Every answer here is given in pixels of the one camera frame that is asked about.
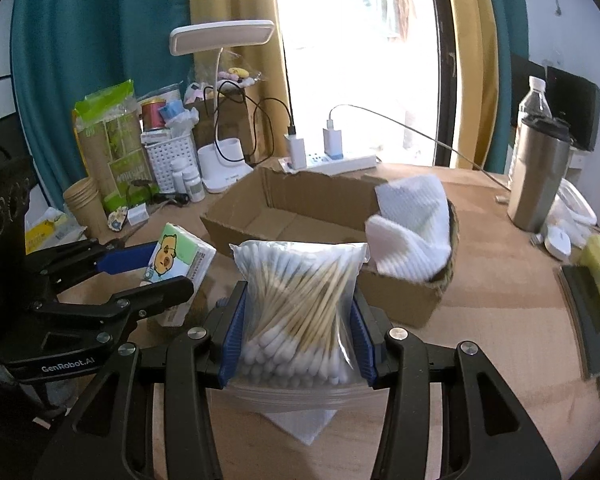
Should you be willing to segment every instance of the black clamp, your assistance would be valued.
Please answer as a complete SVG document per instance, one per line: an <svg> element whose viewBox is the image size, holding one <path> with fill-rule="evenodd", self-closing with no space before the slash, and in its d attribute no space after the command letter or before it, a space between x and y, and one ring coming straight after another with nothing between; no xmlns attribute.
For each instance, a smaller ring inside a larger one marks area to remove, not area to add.
<svg viewBox="0 0 600 480"><path fill-rule="evenodd" d="M155 383L164 383L170 480L221 479L205 389L222 389L235 374L245 306L246 282L238 282L225 306L170 345L119 346L53 437L34 479L153 479ZM430 383L442 384L442 479L560 479L535 425L475 343L425 344L359 291L350 328L362 376L390 389L373 479L424 478Z"/></svg>
<svg viewBox="0 0 600 480"><path fill-rule="evenodd" d="M24 258L22 304L0 333L0 364L24 384L95 373L138 321L187 301L193 285L181 276L112 295L104 304L59 303L57 294L100 272L147 265L155 242L122 247L84 240Z"/></svg>

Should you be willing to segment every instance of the red can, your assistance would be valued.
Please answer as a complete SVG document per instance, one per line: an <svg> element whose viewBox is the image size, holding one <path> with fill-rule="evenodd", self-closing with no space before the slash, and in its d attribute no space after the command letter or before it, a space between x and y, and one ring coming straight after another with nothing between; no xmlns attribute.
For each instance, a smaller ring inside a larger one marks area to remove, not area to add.
<svg viewBox="0 0 600 480"><path fill-rule="evenodd" d="M167 104L167 101L159 97L154 97L142 103L142 129L144 131L164 128L164 119L158 110L165 104Z"/></svg>

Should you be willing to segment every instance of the bamboo cotton swab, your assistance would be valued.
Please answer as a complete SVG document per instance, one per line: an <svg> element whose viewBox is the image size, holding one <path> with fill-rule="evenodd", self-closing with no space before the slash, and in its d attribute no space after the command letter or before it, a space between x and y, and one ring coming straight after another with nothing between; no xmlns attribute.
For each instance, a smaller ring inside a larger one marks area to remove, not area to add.
<svg viewBox="0 0 600 480"><path fill-rule="evenodd" d="M352 368L340 308L365 253L363 244L245 242L234 248L255 314L240 373L254 384L283 388L347 383Z"/></svg>

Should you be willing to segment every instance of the power strip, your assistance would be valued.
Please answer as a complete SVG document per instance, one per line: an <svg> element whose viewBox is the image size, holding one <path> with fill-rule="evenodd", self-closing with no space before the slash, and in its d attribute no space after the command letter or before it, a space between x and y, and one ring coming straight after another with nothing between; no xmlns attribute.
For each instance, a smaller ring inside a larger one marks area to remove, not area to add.
<svg viewBox="0 0 600 480"><path fill-rule="evenodd" d="M280 166L285 173L297 173L291 167L291 158L288 156L279 158ZM306 156L306 168L299 171L313 171L325 175L337 175L348 171L366 170L374 168L378 158L373 152L344 153L342 158L331 158L326 153L312 153Z"/></svg>

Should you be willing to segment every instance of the blue gripper pad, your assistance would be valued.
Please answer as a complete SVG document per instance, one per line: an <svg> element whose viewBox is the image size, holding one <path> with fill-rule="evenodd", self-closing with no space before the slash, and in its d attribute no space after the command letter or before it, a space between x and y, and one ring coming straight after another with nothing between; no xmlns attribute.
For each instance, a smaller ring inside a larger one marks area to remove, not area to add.
<svg viewBox="0 0 600 480"><path fill-rule="evenodd" d="M234 375L240 360L240 350L242 349L242 328L244 326L244 310L247 303L246 288L240 299L238 306L234 311L234 317L226 331L224 342L222 343L222 364L218 372L218 381L224 388Z"/></svg>
<svg viewBox="0 0 600 480"><path fill-rule="evenodd" d="M373 386L378 378L374 359L374 346L355 299L351 303L349 327L351 329L353 352L356 355L356 361L360 368L360 375L366 380L369 386Z"/></svg>
<svg viewBox="0 0 600 480"><path fill-rule="evenodd" d="M154 253L155 242L141 244L124 249L112 249L108 251L99 261L96 268L98 272L107 274L120 274L128 270L146 267L151 255Z"/></svg>

